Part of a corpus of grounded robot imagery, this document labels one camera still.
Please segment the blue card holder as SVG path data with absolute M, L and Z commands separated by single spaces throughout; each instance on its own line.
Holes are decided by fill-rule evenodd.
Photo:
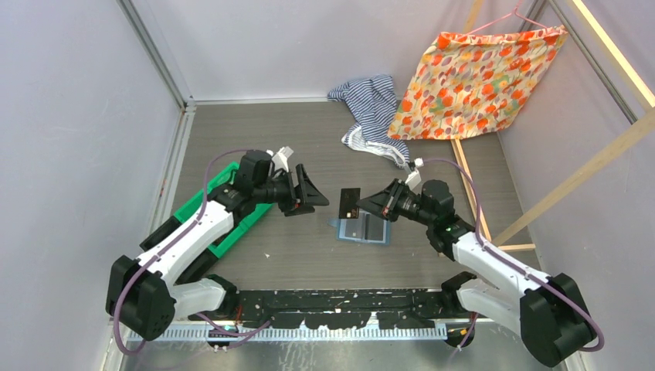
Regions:
M 338 240 L 375 245 L 390 243 L 389 221 L 368 212 L 360 212 L 357 219 L 332 219 L 328 224 L 336 229 Z

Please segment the black credit card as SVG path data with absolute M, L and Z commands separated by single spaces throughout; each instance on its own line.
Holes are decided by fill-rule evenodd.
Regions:
M 341 189 L 340 202 L 338 208 L 338 218 L 341 220 L 353 220 L 359 217 L 359 207 L 357 205 L 360 199 L 360 188 L 343 188 Z

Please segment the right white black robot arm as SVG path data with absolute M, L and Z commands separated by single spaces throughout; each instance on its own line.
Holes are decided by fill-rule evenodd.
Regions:
M 445 182 L 429 180 L 415 193 L 396 179 L 357 205 L 389 222 L 405 217 L 426 226 L 437 252 L 468 267 L 442 285 L 440 303 L 449 316 L 468 311 L 492 319 L 519 335 L 530 354 L 548 367 L 603 346 L 576 282 L 523 264 L 482 237 L 456 213 Z

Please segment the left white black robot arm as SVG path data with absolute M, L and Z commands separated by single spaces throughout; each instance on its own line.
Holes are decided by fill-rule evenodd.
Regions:
M 244 150 L 142 243 L 136 258 L 119 257 L 110 270 L 106 310 L 144 341 L 163 335 L 178 318 L 210 312 L 231 318 L 237 288 L 204 275 L 273 205 L 285 216 L 328 206 L 302 164 L 290 168 L 293 151 Z

